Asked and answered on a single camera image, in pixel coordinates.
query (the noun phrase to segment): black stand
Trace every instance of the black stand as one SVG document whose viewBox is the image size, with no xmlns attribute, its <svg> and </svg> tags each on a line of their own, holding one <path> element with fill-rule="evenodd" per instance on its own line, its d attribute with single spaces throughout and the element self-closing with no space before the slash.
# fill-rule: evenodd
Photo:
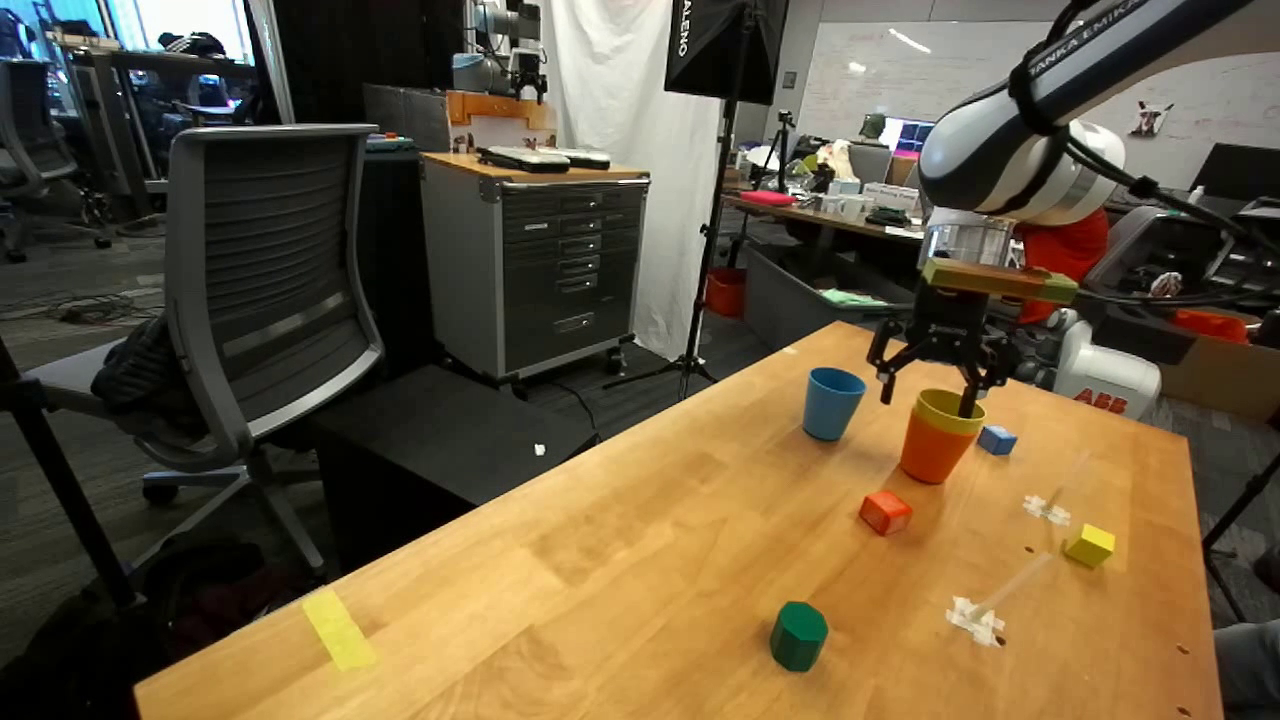
<svg viewBox="0 0 1280 720">
<path fill-rule="evenodd" d="M 104 593 L 116 602 L 116 607 L 136 603 L 132 580 L 124 573 L 124 563 L 116 560 L 109 533 L 97 523 L 93 505 L 84 500 L 84 487 L 81 487 L 65 450 L 57 445 L 57 435 L 45 421 L 40 383 L 20 381 L 5 342 L 0 342 L 0 407 L 12 414 L 31 458 L 40 460 L 45 480 L 57 492 L 57 500 L 65 505 L 65 513 L 81 536 L 81 547 L 93 560 Z"/>
<path fill-rule="evenodd" d="M 754 15 L 749 14 L 741 24 L 741 52 L 735 52 L 735 68 L 732 68 L 732 93 L 721 103 L 721 159 L 717 159 L 717 189 L 712 189 L 712 217 L 699 228 L 705 231 L 705 260 L 696 268 L 696 293 L 691 293 L 691 322 L 688 322 L 688 337 L 684 337 L 684 354 L 653 373 L 636 373 L 636 376 L 615 376 L 605 389 L 621 389 L 621 383 L 636 383 L 649 376 L 664 376 L 664 373 L 680 373 L 680 376 L 705 376 L 707 383 L 717 383 L 717 376 L 707 373 L 707 360 L 699 355 L 696 342 L 705 331 L 705 293 L 707 293 L 707 273 L 717 260 L 717 235 L 721 235 L 721 197 L 723 197 L 723 168 L 732 159 L 732 122 L 735 122 L 735 97 L 744 90 L 744 74 L 749 74 L 749 42 L 754 37 Z"/>
<path fill-rule="evenodd" d="M 1273 466 L 1265 472 L 1247 475 L 1243 492 L 1233 500 L 1233 510 L 1200 540 L 1203 567 L 1215 580 L 1215 589 L 1223 593 L 1237 619 L 1243 619 L 1243 607 L 1240 607 L 1237 593 L 1227 589 L 1227 580 L 1215 573 L 1213 545 L 1247 513 L 1247 505 L 1275 480 L 1275 472 L 1280 472 L 1280 453 L 1273 458 Z"/>
</svg>

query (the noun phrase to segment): white curtain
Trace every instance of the white curtain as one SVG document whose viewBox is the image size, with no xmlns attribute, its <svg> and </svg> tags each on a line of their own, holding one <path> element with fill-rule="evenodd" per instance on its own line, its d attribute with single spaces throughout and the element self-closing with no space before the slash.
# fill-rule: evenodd
<svg viewBox="0 0 1280 720">
<path fill-rule="evenodd" d="M 632 330 L 680 355 L 712 214 L 721 102 L 664 93 L 672 0 L 542 0 L 561 145 L 653 172 Z"/>
</svg>

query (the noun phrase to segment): orange block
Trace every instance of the orange block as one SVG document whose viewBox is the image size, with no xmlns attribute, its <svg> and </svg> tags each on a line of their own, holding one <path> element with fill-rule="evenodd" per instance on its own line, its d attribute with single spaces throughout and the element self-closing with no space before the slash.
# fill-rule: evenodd
<svg viewBox="0 0 1280 720">
<path fill-rule="evenodd" d="M 886 536 L 910 519 L 910 505 L 896 492 L 878 487 L 864 497 L 864 510 L 856 513 L 870 533 Z"/>
</svg>

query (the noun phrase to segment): mesh chair back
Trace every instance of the mesh chair back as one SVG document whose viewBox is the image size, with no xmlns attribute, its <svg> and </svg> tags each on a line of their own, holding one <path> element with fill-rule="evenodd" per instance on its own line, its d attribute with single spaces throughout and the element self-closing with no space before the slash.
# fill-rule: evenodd
<svg viewBox="0 0 1280 720">
<path fill-rule="evenodd" d="M 0 61 L 0 142 L 24 183 L 49 183 L 75 172 L 49 112 L 49 64 Z"/>
<path fill-rule="evenodd" d="M 381 360 L 356 273 L 372 124 L 191 130 L 170 145 L 164 312 L 222 453 Z"/>
</svg>

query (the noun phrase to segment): chair wheel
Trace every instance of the chair wheel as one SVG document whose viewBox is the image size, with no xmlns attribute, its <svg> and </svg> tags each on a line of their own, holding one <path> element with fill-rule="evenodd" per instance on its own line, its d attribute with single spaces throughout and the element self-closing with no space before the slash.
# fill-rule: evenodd
<svg viewBox="0 0 1280 720">
<path fill-rule="evenodd" d="M 174 505 L 174 483 L 142 483 L 142 500 L 151 510 L 170 510 Z"/>
</svg>

